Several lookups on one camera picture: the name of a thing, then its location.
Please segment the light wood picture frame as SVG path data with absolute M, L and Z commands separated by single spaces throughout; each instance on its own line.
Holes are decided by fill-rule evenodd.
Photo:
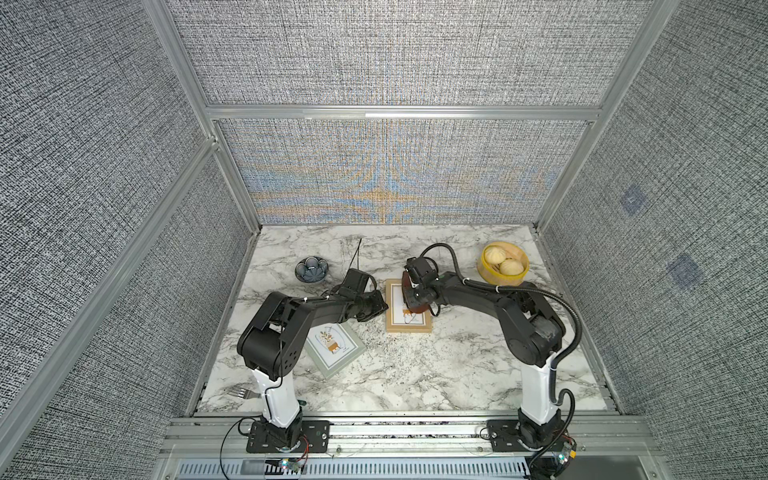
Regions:
M 385 297 L 389 306 L 386 312 L 387 333 L 431 333 L 432 316 L 429 310 L 414 313 L 405 304 L 400 280 L 387 279 Z

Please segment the brown microfibre cloth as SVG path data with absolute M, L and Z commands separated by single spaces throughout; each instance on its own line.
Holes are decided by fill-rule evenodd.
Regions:
M 406 271 L 402 275 L 401 288 L 404 303 L 410 312 L 421 314 L 430 309 L 428 293 L 420 284 L 412 284 Z

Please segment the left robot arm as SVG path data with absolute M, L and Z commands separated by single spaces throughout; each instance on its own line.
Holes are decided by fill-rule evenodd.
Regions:
M 237 343 L 237 353 L 256 378 L 266 422 L 286 429 L 300 414 L 292 371 L 312 328 L 350 319 L 366 322 L 387 309 L 379 291 L 316 297 L 270 293 Z

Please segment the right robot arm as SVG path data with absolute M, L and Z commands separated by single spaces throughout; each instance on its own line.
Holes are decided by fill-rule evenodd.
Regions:
M 521 368 L 522 401 L 518 439 L 525 448 L 541 451 L 562 434 L 562 396 L 555 392 L 556 364 L 566 351 L 566 328 L 535 287 L 499 287 L 461 280 L 447 272 L 414 280 L 402 275 L 406 306 L 421 313 L 432 305 L 458 306 L 495 318 L 511 354 Z

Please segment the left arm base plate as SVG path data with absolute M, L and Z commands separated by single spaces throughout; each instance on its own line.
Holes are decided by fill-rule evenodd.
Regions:
M 328 421 L 297 419 L 286 428 L 257 421 L 250 427 L 245 449 L 249 454 L 326 453 L 329 439 Z

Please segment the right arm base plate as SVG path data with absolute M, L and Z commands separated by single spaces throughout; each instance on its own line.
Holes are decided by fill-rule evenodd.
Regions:
M 494 453 L 526 452 L 519 435 L 519 422 L 496 419 L 486 422 L 486 431 Z

